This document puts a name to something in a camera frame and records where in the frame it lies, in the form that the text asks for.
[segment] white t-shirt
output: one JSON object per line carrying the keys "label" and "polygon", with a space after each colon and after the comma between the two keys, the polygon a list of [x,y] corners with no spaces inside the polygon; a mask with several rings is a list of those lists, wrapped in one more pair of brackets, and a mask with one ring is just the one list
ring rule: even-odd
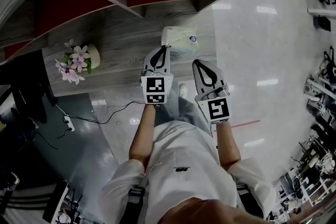
{"label": "white t-shirt", "polygon": [[[180,121],[157,126],[147,169],[148,202],[144,223],[157,224],[170,208],[192,197],[218,199],[236,207],[238,193],[231,175],[250,188],[267,217],[275,203],[276,192],[266,182],[254,159],[242,160],[226,172],[219,165],[216,144],[209,134]],[[118,167],[99,198],[106,224],[119,224],[129,190],[143,180],[141,162],[131,159]]]}

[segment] artificial flower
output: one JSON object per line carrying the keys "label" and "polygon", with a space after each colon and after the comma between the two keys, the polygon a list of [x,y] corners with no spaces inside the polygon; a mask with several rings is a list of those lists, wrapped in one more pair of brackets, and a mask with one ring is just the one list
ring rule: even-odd
{"label": "artificial flower", "polygon": [[88,46],[84,46],[82,49],[77,46],[74,48],[74,54],[70,55],[70,58],[78,59],[80,62],[84,62],[84,59],[90,58],[90,55],[86,52]]}
{"label": "artificial flower", "polygon": [[56,60],[56,59],[55,59],[55,61],[56,61],[55,66],[58,68],[58,73],[60,73],[61,70],[64,71],[64,67],[62,66],[62,63],[60,61]]}
{"label": "artificial flower", "polygon": [[73,60],[74,60],[74,61],[73,61],[74,63],[73,63],[72,65],[73,65],[73,66],[76,66],[77,71],[78,71],[79,73],[82,72],[83,68],[85,68],[85,67],[88,66],[88,64],[85,63],[84,61],[83,61],[83,62],[82,62],[82,61],[79,61],[79,60],[76,59],[76,58],[74,58]]}
{"label": "artificial flower", "polygon": [[71,48],[73,45],[74,45],[74,39],[70,39],[69,42],[65,42],[64,45],[67,47],[67,48]]}
{"label": "artificial flower", "polygon": [[61,62],[60,64],[61,64],[62,68],[65,69],[65,70],[76,69],[77,68],[77,66],[74,65],[71,60],[69,60],[68,63]]}
{"label": "artificial flower", "polygon": [[83,78],[80,75],[76,74],[75,75],[75,80],[74,80],[74,82],[76,83],[76,85],[79,83],[80,80],[85,80],[85,78]]}
{"label": "artificial flower", "polygon": [[72,69],[68,69],[68,70],[66,70],[66,71],[63,71],[63,70],[61,70],[61,74],[62,74],[62,79],[63,80],[68,80],[70,83],[72,82],[72,81],[75,81],[76,82],[76,80],[77,80],[77,78],[76,78],[76,72],[74,71],[74,70],[72,70]]}

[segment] grey pants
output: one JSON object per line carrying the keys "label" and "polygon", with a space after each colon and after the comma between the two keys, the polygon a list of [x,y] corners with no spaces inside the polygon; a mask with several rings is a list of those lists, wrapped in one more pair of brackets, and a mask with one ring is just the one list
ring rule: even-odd
{"label": "grey pants", "polygon": [[169,121],[184,121],[211,135],[210,126],[199,108],[179,97],[179,93],[179,85],[173,82],[167,103],[156,108],[155,126]]}

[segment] power strip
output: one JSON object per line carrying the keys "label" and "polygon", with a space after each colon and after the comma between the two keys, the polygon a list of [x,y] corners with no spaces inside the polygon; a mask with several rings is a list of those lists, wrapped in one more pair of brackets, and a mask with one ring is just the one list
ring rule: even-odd
{"label": "power strip", "polygon": [[75,131],[75,127],[74,127],[74,125],[72,124],[72,121],[71,121],[69,115],[64,116],[64,119],[65,119],[65,122],[67,123],[67,125],[69,126],[69,129],[70,129],[72,132]]}

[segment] white tile floor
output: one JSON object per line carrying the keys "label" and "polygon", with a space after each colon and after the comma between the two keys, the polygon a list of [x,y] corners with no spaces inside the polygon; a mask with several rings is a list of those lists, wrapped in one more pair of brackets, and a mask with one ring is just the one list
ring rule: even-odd
{"label": "white tile floor", "polygon": [[[308,1],[222,0],[213,6],[217,66],[232,93],[230,121],[260,120],[234,128],[234,137],[242,156],[257,158],[270,180],[294,165],[290,156],[308,136],[313,118],[305,108],[303,85],[323,51],[336,42],[336,33],[314,28]],[[194,82],[186,84],[193,100]],[[100,121],[130,101],[143,100],[140,87],[90,96]],[[119,162],[128,158],[142,109],[142,104],[131,104],[102,125]]]}

